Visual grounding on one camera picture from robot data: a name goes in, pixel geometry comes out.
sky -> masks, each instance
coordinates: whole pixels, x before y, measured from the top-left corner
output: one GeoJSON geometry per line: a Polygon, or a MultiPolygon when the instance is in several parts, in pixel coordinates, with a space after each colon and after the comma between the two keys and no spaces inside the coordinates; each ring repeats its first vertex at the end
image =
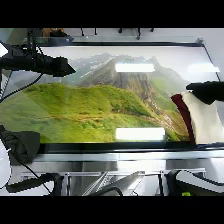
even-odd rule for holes
{"type": "Polygon", "coordinates": [[[126,54],[133,57],[143,56],[150,59],[155,56],[161,66],[171,68],[189,82],[218,81],[215,73],[191,73],[192,64],[210,63],[203,47],[180,46],[66,46],[43,47],[43,53],[52,57],[68,59],[88,58],[109,53],[112,56],[126,54]]]}

black glove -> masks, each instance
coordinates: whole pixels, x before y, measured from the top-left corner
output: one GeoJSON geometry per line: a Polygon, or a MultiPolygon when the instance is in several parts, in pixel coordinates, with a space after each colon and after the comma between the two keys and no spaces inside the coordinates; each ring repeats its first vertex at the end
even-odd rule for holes
{"type": "Polygon", "coordinates": [[[199,100],[209,105],[215,100],[224,101],[224,82],[191,83],[186,89],[193,90],[199,100]]]}

red cloth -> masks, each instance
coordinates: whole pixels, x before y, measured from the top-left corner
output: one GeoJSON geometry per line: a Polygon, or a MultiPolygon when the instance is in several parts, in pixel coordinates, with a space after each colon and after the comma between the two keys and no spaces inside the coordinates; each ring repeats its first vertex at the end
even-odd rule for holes
{"type": "Polygon", "coordinates": [[[187,126],[187,130],[188,130],[188,134],[189,134],[191,144],[195,144],[194,133],[193,133],[193,129],[192,129],[192,126],[191,126],[190,112],[188,110],[187,105],[184,103],[184,101],[182,99],[182,95],[181,94],[173,95],[171,97],[171,99],[177,105],[177,108],[180,111],[180,114],[184,119],[184,122],[187,126]]]}

white cloth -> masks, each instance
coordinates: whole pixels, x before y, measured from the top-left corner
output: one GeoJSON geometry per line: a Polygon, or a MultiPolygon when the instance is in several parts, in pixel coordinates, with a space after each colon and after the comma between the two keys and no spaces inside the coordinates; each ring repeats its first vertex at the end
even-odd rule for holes
{"type": "Polygon", "coordinates": [[[191,92],[181,93],[191,116],[191,125],[196,144],[224,142],[224,127],[215,102],[207,105],[191,92]]]}

display screen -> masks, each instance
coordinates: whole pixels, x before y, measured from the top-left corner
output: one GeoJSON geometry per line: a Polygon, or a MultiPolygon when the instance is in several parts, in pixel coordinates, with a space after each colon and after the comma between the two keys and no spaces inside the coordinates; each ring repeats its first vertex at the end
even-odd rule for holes
{"type": "MultiPolygon", "coordinates": [[[[10,131],[36,131],[41,143],[188,141],[186,125],[171,96],[191,82],[217,81],[194,71],[211,63],[203,47],[43,47],[66,57],[76,73],[43,75],[37,84],[0,105],[0,122],[10,131]]],[[[4,95],[38,73],[14,71],[4,95]]]]}

